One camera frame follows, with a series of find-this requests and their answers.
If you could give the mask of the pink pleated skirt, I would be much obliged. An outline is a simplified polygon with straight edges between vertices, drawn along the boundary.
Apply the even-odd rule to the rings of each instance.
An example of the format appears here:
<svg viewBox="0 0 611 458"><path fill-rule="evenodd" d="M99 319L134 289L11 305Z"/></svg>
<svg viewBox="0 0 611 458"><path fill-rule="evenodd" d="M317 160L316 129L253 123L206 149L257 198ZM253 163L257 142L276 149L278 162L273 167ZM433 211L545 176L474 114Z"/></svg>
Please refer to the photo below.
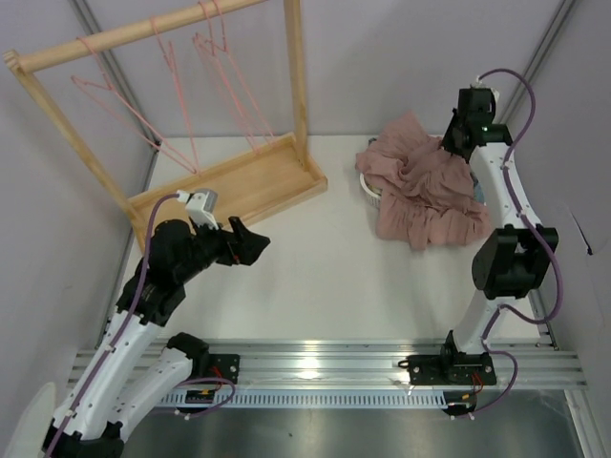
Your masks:
<svg viewBox="0 0 611 458"><path fill-rule="evenodd" d="M412 112L388 123L355 168L381 191L376 222L380 239L400 240L413 250L431 245L465 246L493 232L489 211L477 201L469 165L441 147Z"/></svg>

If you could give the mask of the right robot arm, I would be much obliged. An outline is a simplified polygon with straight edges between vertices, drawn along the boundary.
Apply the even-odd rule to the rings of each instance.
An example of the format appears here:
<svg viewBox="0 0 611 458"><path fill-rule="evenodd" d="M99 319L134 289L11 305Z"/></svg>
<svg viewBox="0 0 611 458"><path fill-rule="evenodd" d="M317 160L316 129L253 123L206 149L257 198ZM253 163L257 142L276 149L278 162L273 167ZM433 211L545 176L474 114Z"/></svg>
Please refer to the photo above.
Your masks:
<svg viewBox="0 0 611 458"><path fill-rule="evenodd" d="M558 232L542 225L518 177L513 153L495 156L495 144L513 145L509 129L495 123L493 90L459 92L443 148L461 157L484 192L494 227L472 262L475 292L462 321L440 351L440 374L448 385L477 379L495 383L488 342L496 322L540 287L558 246Z"/></svg>

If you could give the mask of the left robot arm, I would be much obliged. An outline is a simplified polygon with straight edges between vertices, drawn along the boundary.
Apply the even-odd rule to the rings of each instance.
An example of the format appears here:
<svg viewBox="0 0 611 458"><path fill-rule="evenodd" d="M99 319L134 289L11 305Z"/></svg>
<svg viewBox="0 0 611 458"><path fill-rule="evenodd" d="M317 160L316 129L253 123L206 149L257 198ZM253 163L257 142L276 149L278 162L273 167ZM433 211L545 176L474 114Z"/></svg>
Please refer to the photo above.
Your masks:
<svg viewBox="0 0 611 458"><path fill-rule="evenodd" d="M105 337L71 393L56 409L43 442L48 457L118 457L139 422L175 387L236 387L212 371L209 345L181 332L131 386L128 377L185 300L185 285L213 264L250 266L270 238L237 217L230 228L169 219L147 231L134 276L124 285Z"/></svg>

